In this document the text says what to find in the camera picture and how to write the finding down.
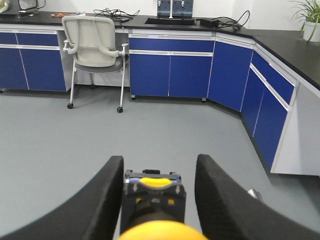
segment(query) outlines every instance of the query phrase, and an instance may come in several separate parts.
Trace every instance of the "blue cabinet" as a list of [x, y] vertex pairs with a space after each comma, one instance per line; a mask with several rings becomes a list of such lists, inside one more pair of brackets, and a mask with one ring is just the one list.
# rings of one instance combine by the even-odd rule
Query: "blue cabinet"
[[241, 113], [267, 167], [271, 169], [295, 84], [283, 77], [288, 76], [285, 70], [281, 73], [275, 70], [281, 66], [276, 65], [271, 57], [264, 52], [260, 54], [253, 54]]
[[171, 56], [171, 97], [207, 98], [212, 57]]
[[130, 54], [132, 95], [168, 96], [169, 55]]
[[251, 136], [254, 135], [265, 85], [252, 69], [246, 84], [241, 113]]
[[208, 99], [240, 112], [252, 54], [250, 48], [216, 41]]
[[67, 90], [56, 31], [0, 32], [0, 44], [0, 88]]
[[60, 52], [43, 49], [21, 49], [30, 90], [66, 91]]
[[269, 169], [276, 155], [287, 113], [274, 95], [265, 89], [253, 137]]
[[129, 34], [129, 44], [132, 97], [207, 98], [213, 37]]
[[0, 88], [28, 89], [20, 50], [16, 48], [0, 48]]

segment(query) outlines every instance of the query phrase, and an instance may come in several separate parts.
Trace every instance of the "gray floor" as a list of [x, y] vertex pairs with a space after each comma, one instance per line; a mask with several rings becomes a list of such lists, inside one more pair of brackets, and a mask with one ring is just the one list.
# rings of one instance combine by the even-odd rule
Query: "gray floor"
[[267, 175], [237, 114], [198, 99], [133, 101], [128, 92], [119, 114], [119, 95], [117, 87], [79, 86], [72, 110], [68, 93], [0, 95], [0, 236], [62, 204], [112, 155], [124, 157], [125, 169], [180, 173], [187, 191], [185, 222], [198, 230], [198, 154], [211, 155], [275, 210], [320, 229], [319, 178]]

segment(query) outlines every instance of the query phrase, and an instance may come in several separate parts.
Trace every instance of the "chair seat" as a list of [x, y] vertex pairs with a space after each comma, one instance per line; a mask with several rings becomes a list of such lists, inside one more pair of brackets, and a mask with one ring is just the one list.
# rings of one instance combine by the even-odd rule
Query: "chair seat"
[[[127, 62], [129, 59], [129, 55], [125, 55], [125, 62]], [[113, 72], [119, 72], [123, 67], [123, 60], [122, 56], [118, 56], [115, 59], [115, 63], [112, 66], [104, 66], [104, 67], [94, 67], [94, 66], [83, 66], [80, 64], [75, 64], [75, 67], [77, 69], [89, 72], [89, 73], [113, 73]]]

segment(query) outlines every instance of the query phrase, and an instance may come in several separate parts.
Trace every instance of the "lab bench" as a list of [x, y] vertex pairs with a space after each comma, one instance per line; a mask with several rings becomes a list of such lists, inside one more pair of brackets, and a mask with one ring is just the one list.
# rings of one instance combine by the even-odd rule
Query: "lab bench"
[[[319, 46], [297, 31], [145, 24], [148, 17], [115, 24], [129, 41], [132, 98], [222, 104], [241, 113], [272, 173], [320, 175]], [[64, 39], [61, 19], [50, 12], [1, 16], [0, 88], [68, 91], [72, 57], [62, 51]], [[103, 81], [97, 85], [112, 85]]]

